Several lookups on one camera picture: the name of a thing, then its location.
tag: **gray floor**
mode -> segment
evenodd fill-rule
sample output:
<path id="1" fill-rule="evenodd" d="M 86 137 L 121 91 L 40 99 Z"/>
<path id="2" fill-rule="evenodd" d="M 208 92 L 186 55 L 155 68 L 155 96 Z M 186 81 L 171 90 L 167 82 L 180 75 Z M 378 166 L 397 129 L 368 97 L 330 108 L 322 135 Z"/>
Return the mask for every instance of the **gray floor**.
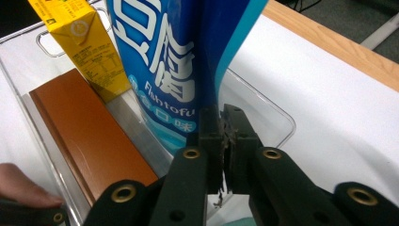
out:
<path id="1" fill-rule="evenodd" d="M 303 0 L 303 7 L 315 1 Z M 398 6 L 398 0 L 322 0 L 302 14 L 350 40 L 361 43 L 392 18 L 399 11 Z M 374 51 L 399 63 L 399 29 Z"/>

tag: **yellow juice box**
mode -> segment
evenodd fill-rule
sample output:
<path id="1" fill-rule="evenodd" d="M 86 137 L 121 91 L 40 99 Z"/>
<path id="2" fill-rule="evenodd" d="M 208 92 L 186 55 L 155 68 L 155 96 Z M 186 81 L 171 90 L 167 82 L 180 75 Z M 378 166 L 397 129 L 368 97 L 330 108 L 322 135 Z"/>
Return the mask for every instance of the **yellow juice box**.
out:
<path id="1" fill-rule="evenodd" d="M 131 88 L 99 14 L 86 0 L 28 1 L 106 103 Z"/>

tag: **blue carton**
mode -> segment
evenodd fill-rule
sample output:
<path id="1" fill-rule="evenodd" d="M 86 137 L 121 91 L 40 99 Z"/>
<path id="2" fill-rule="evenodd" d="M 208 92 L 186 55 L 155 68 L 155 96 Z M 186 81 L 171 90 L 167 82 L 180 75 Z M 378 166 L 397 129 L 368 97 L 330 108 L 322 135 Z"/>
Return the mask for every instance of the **blue carton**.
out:
<path id="1" fill-rule="evenodd" d="M 267 0 L 106 0 L 120 58 L 154 135 L 171 153 L 217 105 L 227 67 Z"/>

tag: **brass screw hole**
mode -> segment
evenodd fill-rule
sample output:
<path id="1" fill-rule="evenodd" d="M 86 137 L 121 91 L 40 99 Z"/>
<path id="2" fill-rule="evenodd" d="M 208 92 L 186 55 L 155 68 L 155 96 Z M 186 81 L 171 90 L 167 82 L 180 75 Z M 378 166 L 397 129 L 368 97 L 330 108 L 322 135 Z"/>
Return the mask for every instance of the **brass screw hole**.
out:
<path id="1" fill-rule="evenodd" d="M 54 216 L 53 216 L 53 222 L 54 223 L 60 223 L 60 222 L 62 222 L 64 220 L 64 216 L 61 214 L 61 213 L 56 213 Z"/>
<path id="2" fill-rule="evenodd" d="M 198 158 L 198 157 L 200 157 L 200 152 L 195 149 L 189 149 L 189 150 L 185 150 L 183 152 L 183 156 L 185 158 Z"/>
<path id="3" fill-rule="evenodd" d="M 276 152 L 274 150 L 264 150 L 263 156 L 265 156 L 266 158 L 270 158 L 270 159 L 279 159 L 279 158 L 281 158 L 281 153 Z"/>
<path id="4" fill-rule="evenodd" d="M 136 188 L 132 185 L 120 186 L 112 192 L 111 199 L 113 202 L 128 202 L 136 195 Z"/>
<path id="5" fill-rule="evenodd" d="M 378 199 L 374 195 L 361 188 L 350 187 L 347 190 L 347 194 L 352 200 L 360 204 L 370 206 L 378 204 Z"/>

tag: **brown box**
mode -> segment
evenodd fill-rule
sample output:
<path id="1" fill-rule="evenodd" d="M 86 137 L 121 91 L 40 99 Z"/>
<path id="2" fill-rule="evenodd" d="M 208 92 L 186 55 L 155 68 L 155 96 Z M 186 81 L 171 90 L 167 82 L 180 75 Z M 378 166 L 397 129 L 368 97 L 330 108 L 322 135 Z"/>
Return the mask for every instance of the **brown box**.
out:
<path id="1" fill-rule="evenodd" d="M 30 95 L 90 204 L 119 180 L 158 179 L 76 69 Z"/>

